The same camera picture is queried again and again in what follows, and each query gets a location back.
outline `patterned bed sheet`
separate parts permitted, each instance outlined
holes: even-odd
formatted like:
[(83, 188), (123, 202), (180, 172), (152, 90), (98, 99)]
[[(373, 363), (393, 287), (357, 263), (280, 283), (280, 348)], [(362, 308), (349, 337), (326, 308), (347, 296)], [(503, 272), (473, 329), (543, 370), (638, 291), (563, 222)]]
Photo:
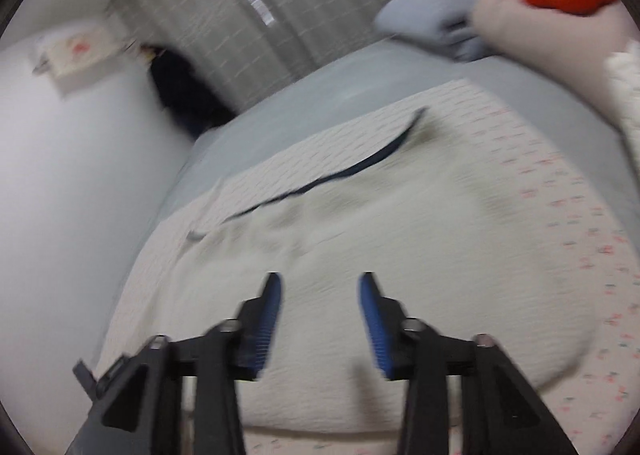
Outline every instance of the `patterned bed sheet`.
[[(580, 172), (518, 114), (465, 80), (445, 83), (323, 131), (221, 182), (163, 221), (143, 248), (111, 321), (98, 371), (120, 354), (137, 308), (169, 272), (188, 234), (354, 164), (398, 135), (418, 108), (428, 106), (517, 179), (518, 195), (537, 210), (549, 241), (566, 252), (595, 300), (598, 328), (590, 351), (571, 374), (542, 390), (581, 455), (609, 453), (640, 407), (640, 264), (623, 226)], [(452, 429), (451, 452), (460, 452)], [(255, 455), (318, 451), (336, 455), (392, 455), (393, 435), (324, 437), (246, 431)]]

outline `curtain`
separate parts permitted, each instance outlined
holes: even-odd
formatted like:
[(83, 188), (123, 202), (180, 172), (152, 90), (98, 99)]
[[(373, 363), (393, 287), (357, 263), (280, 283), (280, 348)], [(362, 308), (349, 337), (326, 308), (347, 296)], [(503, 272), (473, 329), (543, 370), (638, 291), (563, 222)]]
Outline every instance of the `curtain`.
[(377, 40), (389, 0), (112, 0), (139, 41), (170, 45), (236, 110)]

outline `pink pillow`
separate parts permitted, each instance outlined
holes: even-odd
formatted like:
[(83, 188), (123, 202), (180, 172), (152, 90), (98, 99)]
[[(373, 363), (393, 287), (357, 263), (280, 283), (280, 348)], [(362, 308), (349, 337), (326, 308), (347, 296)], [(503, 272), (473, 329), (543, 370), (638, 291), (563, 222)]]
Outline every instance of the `pink pillow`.
[(640, 32), (620, 2), (592, 16), (574, 16), (522, 0), (478, 0), (472, 24), (489, 45), (568, 86), (619, 126), (605, 59)]

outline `gray bed sheet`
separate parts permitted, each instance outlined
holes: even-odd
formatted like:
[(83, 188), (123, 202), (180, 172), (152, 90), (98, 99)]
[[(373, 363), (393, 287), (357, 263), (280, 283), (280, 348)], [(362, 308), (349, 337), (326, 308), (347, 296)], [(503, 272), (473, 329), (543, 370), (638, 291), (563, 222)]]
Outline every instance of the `gray bed sheet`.
[(502, 98), (586, 175), (640, 246), (640, 196), (621, 135), (562, 86), (500, 56), (456, 63), (388, 40), (265, 99), (196, 142), (159, 221), (224, 178), (304, 138), (450, 80)]

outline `white knitted blanket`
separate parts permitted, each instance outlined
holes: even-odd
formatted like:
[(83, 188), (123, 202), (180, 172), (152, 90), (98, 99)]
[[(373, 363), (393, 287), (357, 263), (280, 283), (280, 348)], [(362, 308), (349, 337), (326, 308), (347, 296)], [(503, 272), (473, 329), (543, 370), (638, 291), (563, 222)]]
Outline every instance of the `white knitted blanket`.
[(383, 162), (204, 229), (148, 301), (126, 349), (156, 333), (203, 333), (278, 271), (284, 305), (262, 381), (241, 385), (244, 422), (395, 429), (403, 384), (376, 370), (356, 298), (358, 275), (374, 271), (409, 314), (454, 337), (494, 335), (541, 385), (577, 362), (595, 320), (562, 250), (499, 168), (427, 112)]

